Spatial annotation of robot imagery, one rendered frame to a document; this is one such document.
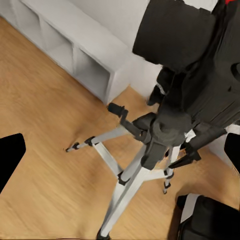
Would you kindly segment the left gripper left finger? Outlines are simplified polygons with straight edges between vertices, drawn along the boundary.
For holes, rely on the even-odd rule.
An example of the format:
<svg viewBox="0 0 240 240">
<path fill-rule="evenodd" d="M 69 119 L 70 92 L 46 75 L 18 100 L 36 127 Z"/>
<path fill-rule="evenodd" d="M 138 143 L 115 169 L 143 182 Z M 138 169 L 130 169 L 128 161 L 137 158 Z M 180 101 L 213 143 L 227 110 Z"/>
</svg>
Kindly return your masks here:
<svg viewBox="0 0 240 240">
<path fill-rule="evenodd" d="M 0 139 L 0 193 L 26 152 L 21 133 Z"/>
</svg>

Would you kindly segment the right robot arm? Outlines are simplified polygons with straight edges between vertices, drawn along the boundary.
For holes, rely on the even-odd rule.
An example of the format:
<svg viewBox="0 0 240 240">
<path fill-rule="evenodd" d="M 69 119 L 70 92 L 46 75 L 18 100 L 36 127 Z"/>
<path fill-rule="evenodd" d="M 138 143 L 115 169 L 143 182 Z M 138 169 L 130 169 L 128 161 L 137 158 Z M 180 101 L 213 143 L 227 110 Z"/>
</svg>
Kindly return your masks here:
<svg viewBox="0 0 240 240">
<path fill-rule="evenodd" d="M 233 124 L 226 127 L 230 131 L 236 132 L 240 135 L 240 121 L 236 121 Z M 180 150 L 185 148 L 187 153 L 186 156 L 180 158 L 175 163 L 170 165 L 168 168 L 175 169 L 177 167 L 181 167 L 187 164 L 191 164 L 193 160 L 201 160 L 199 153 L 197 152 L 198 149 L 203 147 L 204 145 L 212 143 L 217 138 L 227 134 L 227 130 L 225 128 L 219 128 L 215 126 L 210 126 L 210 128 L 205 131 L 201 132 L 196 129 L 190 130 L 188 133 L 185 134 L 185 141 L 181 144 Z"/>
</svg>

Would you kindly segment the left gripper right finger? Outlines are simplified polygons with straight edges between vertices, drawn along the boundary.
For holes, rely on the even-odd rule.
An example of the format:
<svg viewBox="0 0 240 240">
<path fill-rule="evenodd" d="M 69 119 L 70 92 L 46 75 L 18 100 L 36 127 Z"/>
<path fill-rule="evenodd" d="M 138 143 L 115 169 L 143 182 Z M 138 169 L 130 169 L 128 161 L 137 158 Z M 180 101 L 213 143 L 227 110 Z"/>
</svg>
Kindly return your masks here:
<svg viewBox="0 0 240 240">
<path fill-rule="evenodd" d="M 240 172 L 240 134 L 228 133 L 225 140 L 224 151 Z"/>
</svg>

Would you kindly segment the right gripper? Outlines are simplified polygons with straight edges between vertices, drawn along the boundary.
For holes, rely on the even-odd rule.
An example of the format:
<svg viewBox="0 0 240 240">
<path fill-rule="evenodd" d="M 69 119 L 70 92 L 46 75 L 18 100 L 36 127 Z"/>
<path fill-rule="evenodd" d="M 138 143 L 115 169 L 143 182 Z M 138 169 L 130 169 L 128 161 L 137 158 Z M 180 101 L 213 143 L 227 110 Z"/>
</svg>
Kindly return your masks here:
<svg viewBox="0 0 240 240">
<path fill-rule="evenodd" d="M 196 160 L 196 161 L 201 160 L 201 157 L 197 152 L 197 150 L 203 147 L 204 145 L 212 143 L 215 140 L 208 130 L 205 132 L 201 132 L 199 130 L 194 129 L 193 131 L 196 134 L 196 136 L 193 137 L 189 142 L 184 141 L 181 144 L 181 147 L 179 150 L 181 151 L 182 149 L 185 148 L 187 155 L 180 158 L 180 160 L 177 160 L 168 168 L 175 169 L 177 167 L 191 164 L 193 160 Z"/>
</svg>

